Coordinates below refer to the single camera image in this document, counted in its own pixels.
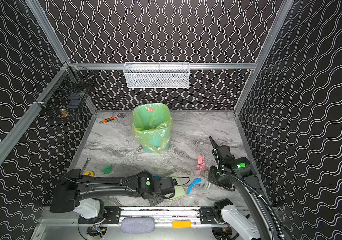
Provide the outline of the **pale green dustpan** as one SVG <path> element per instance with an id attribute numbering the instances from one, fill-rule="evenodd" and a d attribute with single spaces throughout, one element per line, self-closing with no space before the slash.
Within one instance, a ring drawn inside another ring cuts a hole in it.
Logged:
<path id="1" fill-rule="evenodd" d="M 174 186 L 175 193 L 174 195 L 171 195 L 172 198 L 168 197 L 168 199 L 170 201 L 174 201 L 174 200 L 177 200 L 186 196 L 187 193 L 183 187 L 184 183 L 182 182 L 182 180 L 188 180 L 188 178 L 185 179 L 184 177 L 179 177 L 177 173 L 171 174 L 170 177 L 172 177 L 175 182 L 175 186 Z"/>

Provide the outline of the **green bin with bag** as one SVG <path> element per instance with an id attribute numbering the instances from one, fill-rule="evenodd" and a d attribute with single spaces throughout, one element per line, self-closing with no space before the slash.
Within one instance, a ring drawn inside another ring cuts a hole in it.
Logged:
<path id="1" fill-rule="evenodd" d="M 140 105 L 132 111 L 132 132 L 147 153 L 159 154 L 169 148 L 172 124 L 171 111 L 165 104 Z"/>

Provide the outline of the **pale green brush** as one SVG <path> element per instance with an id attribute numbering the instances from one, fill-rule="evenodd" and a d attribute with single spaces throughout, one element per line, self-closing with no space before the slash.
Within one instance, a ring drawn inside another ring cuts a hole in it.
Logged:
<path id="1" fill-rule="evenodd" d="M 204 189 L 205 191 L 207 191 L 207 190 L 210 189 L 210 187 L 211 187 L 211 182 L 206 181 L 203 189 Z"/>

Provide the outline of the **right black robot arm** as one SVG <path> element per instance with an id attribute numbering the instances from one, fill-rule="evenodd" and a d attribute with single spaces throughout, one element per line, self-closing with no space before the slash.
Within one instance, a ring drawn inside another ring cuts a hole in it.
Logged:
<path id="1" fill-rule="evenodd" d="M 219 224 L 229 225 L 233 240 L 236 237 L 244 240 L 288 240 L 289 234 L 262 194 L 250 160 L 246 157 L 236 158 L 228 145 L 219 145 L 213 137 L 209 140 L 216 164 L 209 169 L 208 183 L 230 192 L 238 191 L 253 218 L 248 219 L 231 200 L 223 199 L 213 204 L 212 219 Z"/>

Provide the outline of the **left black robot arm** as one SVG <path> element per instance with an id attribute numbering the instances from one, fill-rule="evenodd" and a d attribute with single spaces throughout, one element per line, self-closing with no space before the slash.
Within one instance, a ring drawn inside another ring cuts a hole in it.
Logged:
<path id="1" fill-rule="evenodd" d="M 173 177 L 155 177 L 148 171 L 121 178 L 102 178 L 81 175 L 72 169 L 59 175 L 50 212 L 76 212 L 86 220 L 100 219 L 104 214 L 102 197 L 125 196 L 148 200 L 153 207 L 175 195 L 177 181 Z"/>

